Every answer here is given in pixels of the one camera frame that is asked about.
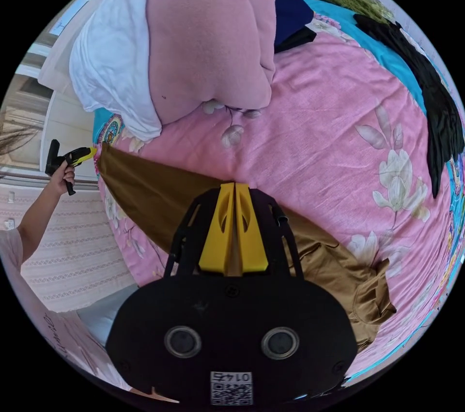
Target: brown garment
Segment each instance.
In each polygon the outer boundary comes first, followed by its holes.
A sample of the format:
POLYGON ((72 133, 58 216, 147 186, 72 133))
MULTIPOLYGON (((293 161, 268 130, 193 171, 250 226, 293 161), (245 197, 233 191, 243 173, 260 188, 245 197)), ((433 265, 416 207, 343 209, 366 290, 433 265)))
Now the brown garment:
MULTIPOLYGON (((131 220, 164 251, 193 200, 223 182, 197 173, 157 164, 104 143, 97 162, 100 175, 131 220)), ((358 351, 370 345, 381 323, 396 313, 389 300, 385 272, 357 262, 331 235, 283 207, 295 236, 305 279, 324 288, 344 307, 358 351)), ((292 261, 288 258, 291 273, 292 261)))

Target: human hand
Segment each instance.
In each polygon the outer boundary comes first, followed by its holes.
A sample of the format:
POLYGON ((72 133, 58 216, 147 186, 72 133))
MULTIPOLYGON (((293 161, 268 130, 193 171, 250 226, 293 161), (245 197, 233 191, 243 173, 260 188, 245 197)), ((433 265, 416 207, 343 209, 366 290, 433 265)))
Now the human hand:
POLYGON ((57 171, 52 175, 48 183, 48 188, 50 188, 54 193, 59 196, 66 193, 66 181, 74 185, 74 167, 68 165, 65 160, 57 171))

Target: printed number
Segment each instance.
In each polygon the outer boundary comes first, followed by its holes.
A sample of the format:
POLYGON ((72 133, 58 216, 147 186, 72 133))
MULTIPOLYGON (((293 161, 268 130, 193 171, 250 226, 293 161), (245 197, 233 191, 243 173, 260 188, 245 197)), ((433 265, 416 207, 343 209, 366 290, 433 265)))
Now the printed number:
POLYGON ((248 383, 250 381, 250 374, 248 373, 223 373, 223 372, 214 372, 212 381, 219 382, 234 382, 234 383, 248 383))

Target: black handle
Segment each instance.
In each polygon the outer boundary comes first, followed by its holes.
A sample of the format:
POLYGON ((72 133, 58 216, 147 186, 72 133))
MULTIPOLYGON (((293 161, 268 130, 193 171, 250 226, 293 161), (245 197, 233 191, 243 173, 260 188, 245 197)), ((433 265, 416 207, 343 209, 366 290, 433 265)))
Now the black handle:
POLYGON ((73 185, 69 181, 65 181, 66 183, 66 189, 68 190, 68 195, 72 196, 73 194, 76 194, 76 191, 73 189, 73 185))

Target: pink bedsheet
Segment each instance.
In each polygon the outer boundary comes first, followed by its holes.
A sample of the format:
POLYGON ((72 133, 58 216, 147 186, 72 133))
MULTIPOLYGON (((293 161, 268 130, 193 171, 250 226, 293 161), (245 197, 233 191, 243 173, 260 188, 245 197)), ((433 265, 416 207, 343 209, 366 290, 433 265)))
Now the pink bedsheet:
MULTIPOLYGON (((261 112, 208 103, 147 145, 124 130, 113 145, 260 188, 367 265, 389 257, 398 312, 357 356, 353 375, 388 355, 428 314, 448 258, 451 195, 446 169, 437 199, 431 195, 427 121, 410 93, 331 23, 317 17, 313 43, 275 57, 272 100, 261 112)), ((166 254, 124 216, 102 180, 99 186, 132 275, 140 285, 160 278, 166 254)))

